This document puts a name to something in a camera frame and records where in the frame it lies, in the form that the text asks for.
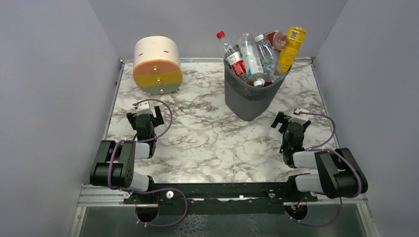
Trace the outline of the clear bottle small label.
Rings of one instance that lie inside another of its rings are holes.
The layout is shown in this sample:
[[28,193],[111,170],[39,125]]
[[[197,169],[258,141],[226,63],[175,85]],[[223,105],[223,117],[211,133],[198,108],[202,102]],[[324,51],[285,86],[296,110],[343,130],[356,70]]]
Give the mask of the clear bottle small label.
[[257,78],[253,81],[254,87],[264,87],[264,85],[265,85],[265,80],[263,78]]

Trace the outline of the clear bottle white blue label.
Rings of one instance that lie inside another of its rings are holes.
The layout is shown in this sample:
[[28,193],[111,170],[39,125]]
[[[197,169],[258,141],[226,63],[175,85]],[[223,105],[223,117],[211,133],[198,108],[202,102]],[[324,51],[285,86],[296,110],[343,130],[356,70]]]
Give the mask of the clear bottle white blue label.
[[263,68],[254,36],[250,33],[241,35],[238,40],[238,47],[244,61],[247,77],[252,81],[262,78]]

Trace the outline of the yellow drink bottle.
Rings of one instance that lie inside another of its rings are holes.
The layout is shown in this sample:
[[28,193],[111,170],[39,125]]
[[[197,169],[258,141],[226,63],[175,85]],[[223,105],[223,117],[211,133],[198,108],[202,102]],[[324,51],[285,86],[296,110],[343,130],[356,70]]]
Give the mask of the yellow drink bottle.
[[287,43],[278,57],[277,71],[287,73],[291,68],[305,39],[307,31],[300,27],[290,27],[287,34]]

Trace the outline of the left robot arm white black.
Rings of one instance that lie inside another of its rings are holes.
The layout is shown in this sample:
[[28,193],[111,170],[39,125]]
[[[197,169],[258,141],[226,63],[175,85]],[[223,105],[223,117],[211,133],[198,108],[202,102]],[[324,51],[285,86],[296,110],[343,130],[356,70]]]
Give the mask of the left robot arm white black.
[[134,161],[152,158],[156,150],[155,128],[164,124],[164,121],[160,107],[155,106],[153,114],[147,105],[142,103],[135,113],[126,115],[136,132],[135,138],[146,142],[138,143],[133,139],[117,145],[115,141],[101,141],[90,171],[91,185],[140,192],[150,190],[152,178],[136,173]]

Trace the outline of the clear bottle red label front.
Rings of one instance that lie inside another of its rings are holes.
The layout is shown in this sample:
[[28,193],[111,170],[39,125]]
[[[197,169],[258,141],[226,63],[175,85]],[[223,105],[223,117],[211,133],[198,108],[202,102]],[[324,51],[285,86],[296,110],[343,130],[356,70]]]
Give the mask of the clear bottle red label front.
[[249,84],[251,81],[246,76],[244,61],[237,47],[230,42],[223,31],[218,32],[216,36],[219,40],[221,52],[226,64],[238,78]]

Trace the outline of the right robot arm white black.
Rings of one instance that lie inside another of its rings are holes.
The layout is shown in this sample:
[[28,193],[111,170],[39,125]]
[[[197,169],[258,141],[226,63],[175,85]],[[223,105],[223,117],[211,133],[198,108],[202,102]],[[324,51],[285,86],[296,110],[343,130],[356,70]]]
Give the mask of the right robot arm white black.
[[279,126],[282,135],[280,153],[291,168],[313,169],[315,174],[300,174],[291,178],[302,193],[313,192],[328,198],[355,198],[368,190],[368,181],[348,148],[328,149],[324,144],[305,148],[305,132],[311,124],[304,109],[291,115],[278,112],[272,128]]

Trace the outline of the grey mesh waste bin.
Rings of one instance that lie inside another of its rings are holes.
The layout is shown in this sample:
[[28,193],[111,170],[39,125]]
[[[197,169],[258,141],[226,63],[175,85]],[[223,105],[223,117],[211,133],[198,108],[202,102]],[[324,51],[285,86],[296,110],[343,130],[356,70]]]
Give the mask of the grey mesh waste bin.
[[271,104],[283,80],[272,83],[263,73],[264,87],[254,87],[238,78],[224,60],[225,104],[240,119],[250,121],[261,115]]

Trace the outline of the clear bottle blue cap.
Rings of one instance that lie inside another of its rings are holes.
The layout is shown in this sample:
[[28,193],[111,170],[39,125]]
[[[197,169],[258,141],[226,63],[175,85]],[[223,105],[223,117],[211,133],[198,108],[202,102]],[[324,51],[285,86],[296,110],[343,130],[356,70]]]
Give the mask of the clear bottle blue cap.
[[272,83],[283,80],[286,75],[281,68],[278,68],[278,55],[270,41],[265,39],[263,34],[256,36],[254,39],[260,55],[262,68],[266,76]]

